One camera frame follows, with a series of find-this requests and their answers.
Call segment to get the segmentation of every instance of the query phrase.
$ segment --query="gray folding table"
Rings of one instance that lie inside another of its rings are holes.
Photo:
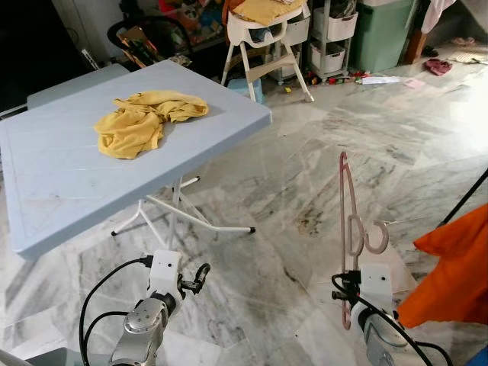
[[[115,98],[168,89],[203,98],[209,114],[168,128],[158,149],[134,160],[114,159],[98,151],[93,126],[116,109]],[[197,217],[180,211],[179,198],[188,199],[179,196],[179,182],[184,174],[270,123],[268,108],[171,61],[0,121],[11,244],[18,254],[35,259],[145,197],[212,230],[252,231],[212,226],[194,207]],[[148,196],[175,181],[175,204]],[[141,205],[132,220],[139,214],[163,242]],[[174,219],[170,236],[173,232]]]

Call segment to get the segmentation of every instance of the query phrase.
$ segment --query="marble floor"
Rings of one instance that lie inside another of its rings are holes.
[[[339,153],[348,152],[360,215],[389,223],[389,249],[365,261],[391,265],[399,298],[436,263],[412,241],[433,230],[488,166],[486,66],[455,64],[442,77],[419,65],[385,74],[425,85],[316,86],[312,104],[299,88],[285,94],[269,85],[273,125],[188,175],[202,177],[185,192],[205,215],[256,226],[257,233],[216,234],[178,224],[170,249],[182,253],[184,276],[192,278],[204,262],[212,269],[201,293],[187,296],[170,319],[158,365],[368,364],[361,339],[342,329],[340,303],[330,297],[330,276],[340,266]],[[460,214],[487,198],[485,182]],[[87,292],[118,264],[158,249],[142,222],[110,236],[135,209],[25,262],[8,246],[0,178],[0,348],[22,358],[78,349]],[[149,203],[146,209],[167,231],[169,216]],[[139,266],[115,275],[94,296],[88,320],[130,309],[143,297],[147,275]],[[426,323],[410,332],[444,347],[456,365],[488,343],[486,327],[475,324]],[[89,351],[111,353],[120,334],[120,318],[104,320]]]

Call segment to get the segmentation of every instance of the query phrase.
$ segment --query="black cable on floor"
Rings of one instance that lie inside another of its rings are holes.
[[[405,331],[400,328],[400,326],[398,326],[398,324],[396,324],[392,319],[390,319],[384,312],[379,310],[375,305],[367,302],[365,299],[358,296],[357,294],[354,294],[352,292],[347,291],[343,286],[338,284],[336,279],[337,278],[343,278],[343,276],[344,276],[344,274],[334,274],[332,276],[332,284],[334,286],[336,286],[342,293],[348,295],[350,298],[353,298],[353,299],[359,301],[360,303],[363,303],[368,308],[370,308],[374,313],[379,315],[385,322],[390,324],[413,347],[415,352],[417,352],[417,354],[420,356],[420,358],[425,362],[425,364],[427,366],[433,366],[432,363],[430,362],[429,358],[427,357],[427,355],[424,353],[424,351],[422,349],[420,349],[420,347],[417,345],[417,343],[413,339],[411,339],[410,336],[408,334],[406,334]]]
[[[439,352],[441,352],[441,355],[444,357],[446,364],[448,364],[448,366],[454,366],[448,353],[440,345],[435,345],[434,343],[428,343],[428,342],[416,342],[416,344],[419,345],[420,347],[429,347],[429,348],[437,349]]]
[[[122,268],[127,267],[128,265],[132,265],[134,263],[144,263],[146,266],[148,266],[147,263],[144,261],[147,260],[149,257],[151,257],[150,261],[152,263],[152,256],[148,256],[146,258],[133,259],[132,261],[128,261],[128,262],[123,263],[122,265],[119,265],[112,272],[110,272],[105,277],[103,277],[100,280],[100,282],[98,282],[95,285],[95,287],[93,287],[93,289],[90,291],[90,293],[86,297],[85,302],[83,303],[82,312],[81,312],[80,317],[79,317],[79,328],[78,328],[79,350],[80,350],[80,353],[82,355],[82,360],[83,360],[84,366],[90,366],[90,363],[88,362],[88,356],[87,356],[86,348],[85,348],[85,336],[83,335],[83,329],[85,327],[86,307],[88,306],[88,302],[90,301],[90,299],[92,298],[92,296],[96,292],[96,290],[99,289],[99,287],[104,282],[106,282],[107,279],[112,277],[116,272],[119,272],[119,270],[121,270]]]
[[[84,349],[88,352],[88,340],[90,339],[90,334],[92,333],[93,328],[97,325],[97,323],[108,317],[108,316],[114,316],[114,315],[119,315],[119,316],[126,316],[128,314],[127,311],[108,311],[106,313],[101,314],[100,316],[97,316],[93,322],[91,322],[90,326],[88,327],[88,330],[86,331],[85,334],[85,339],[83,343]]]

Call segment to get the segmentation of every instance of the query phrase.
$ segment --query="orange cloth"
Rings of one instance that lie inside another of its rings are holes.
[[[488,204],[414,242],[441,258],[398,308],[409,328],[428,320],[488,324]]]

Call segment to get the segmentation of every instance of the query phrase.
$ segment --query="black chair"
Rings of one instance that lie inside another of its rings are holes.
[[[190,59],[193,58],[193,48],[191,46],[188,32],[173,18],[151,15],[130,17],[124,21],[119,21],[108,28],[107,37],[109,41],[120,49],[136,56],[146,66],[152,65],[154,60],[148,59],[148,57],[141,54],[139,50],[128,47],[117,36],[120,31],[127,31],[132,27],[141,27],[148,40],[157,48],[159,55],[163,56],[165,59],[175,56],[177,53],[183,54]],[[179,30],[180,36],[185,42],[185,47],[183,49],[177,48],[177,45],[172,38],[172,32],[174,32],[175,29]]]

